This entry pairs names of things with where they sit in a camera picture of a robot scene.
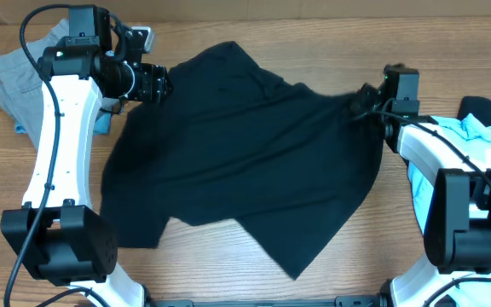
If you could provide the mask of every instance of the wooden table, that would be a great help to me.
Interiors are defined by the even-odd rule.
[[[454,116],[463,96],[491,98],[491,18],[167,22],[151,27],[158,42],[145,61],[168,67],[235,40],[261,67],[323,94],[357,90],[364,82],[380,84],[385,64],[403,62],[420,70],[422,113]],[[29,26],[26,38],[40,38],[48,29]],[[0,26],[0,54],[17,48],[18,26]],[[94,140],[90,191],[96,210],[101,172],[124,121],[125,116],[115,117],[110,136]],[[0,109],[0,216],[4,209],[20,207],[35,157],[30,140],[14,133],[12,120]],[[193,228],[172,220],[158,249],[121,249],[118,259],[156,299],[213,301],[375,293],[422,252],[405,165],[386,148],[367,200],[296,281],[234,221]],[[0,233],[0,304],[14,259]],[[62,290],[34,281],[22,269],[13,306],[31,306]],[[84,298],[78,295],[61,300],[62,305],[79,301]]]

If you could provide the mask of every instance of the folded black cloth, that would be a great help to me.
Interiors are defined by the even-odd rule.
[[[491,126],[491,100],[484,97],[465,96],[459,106],[458,119],[473,114],[483,125]]]
[[[161,106],[130,111],[107,162],[101,215],[124,247],[156,247],[169,217],[236,218],[297,278],[370,191],[383,133],[357,94],[321,96],[221,43],[169,72]]]

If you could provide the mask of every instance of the blue fabric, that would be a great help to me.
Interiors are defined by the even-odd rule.
[[[94,135],[106,135],[111,130],[111,114],[105,113],[94,123]],[[20,123],[14,123],[14,132],[18,134],[27,133]]]
[[[491,167],[491,126],[485,127],[472,114],[461,121],[437,116],[433,119],[439,123],[445,137],[452,144],[467,153],[473,161],[480,161]],[[423,234],[433,186],[412,163],[408,167],[408,179],[412,187],[414,212]]]

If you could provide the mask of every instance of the beige wall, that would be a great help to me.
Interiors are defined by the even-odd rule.
[[[20,24],[47,3],[93,3],[126,21],[491,15],[491,0],[0,0],[0,24]],[[54,23],[65,15],[50,11],[32,22]]]

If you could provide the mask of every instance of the gray cloth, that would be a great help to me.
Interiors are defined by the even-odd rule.
[[[63,19],[50,30],[46,37],[28,43],[27,48],[33,58],[38,59],[43,55],[45,48],[55,46],[60,38],[67,35],[69,35],[69,21]],[[39,146],[43,125],[41,84],[41,79],[22,49],[17,49],[7,55],[0,55],[0,107],[26,131],[35,148]],[[111,109],[116,102],[118,102],[117,99],[103,98],[101,107]],[[101,115],[110,116],[106,113],[99,113],[97,118],[99,119]],[[95,130],[99,133],[108,133],[110,120],[98,121]]]

